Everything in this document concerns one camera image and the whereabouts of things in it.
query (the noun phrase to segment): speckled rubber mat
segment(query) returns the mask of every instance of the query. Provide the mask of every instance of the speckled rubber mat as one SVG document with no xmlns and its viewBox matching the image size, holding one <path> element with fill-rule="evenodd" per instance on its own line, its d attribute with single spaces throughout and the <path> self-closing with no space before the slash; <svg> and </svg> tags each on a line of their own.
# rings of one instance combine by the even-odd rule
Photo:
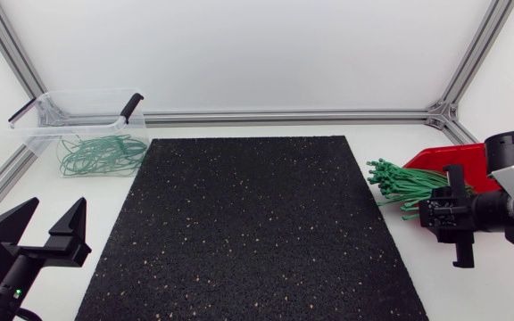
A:
<svg viewBox="0 0 514 321">
<path fill-rule="evenodd" d="M 331 136 L 154 140 L 77 319 L 427 317 Z"/>
</svg>

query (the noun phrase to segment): green wire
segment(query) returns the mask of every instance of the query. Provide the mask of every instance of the green wire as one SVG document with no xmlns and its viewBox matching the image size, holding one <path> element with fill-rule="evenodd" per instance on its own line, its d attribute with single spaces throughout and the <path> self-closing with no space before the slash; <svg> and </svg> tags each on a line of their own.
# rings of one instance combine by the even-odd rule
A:
<svg viewBox="0 0 514 321">
<path fill-rule="evenodd" d="M 131 135 L 105 136 L 73 143 L 61 139 L 57 146 L 60 171 L 66 177 L 81 175 L 133 175 L 145 157 L 148 146 Z M 67 152 L 59 156 L 61 147 Z"/>
<path fill-rule="evenodd" d="M 372 177 L 368 178 L 369 183 L 378 184 L 380 192 L 388 200 L 378 202 L 378 206 L 403 202 L 401 210 L 419 210 L 417 206 L 420 201 L 429 199 L 432 189 L 448 186 L 447 176 L 438 171 L 430 169 L 404 169 L 391 162 L 380 159 L 369 161 L 368 165 L 376 169 L 370 170 Z M 473 194 L 473 186 L 466 185 L 466 191 Z M 418 218 L 419 214 L 403 216 L 403 219 Z"/>
</svg>

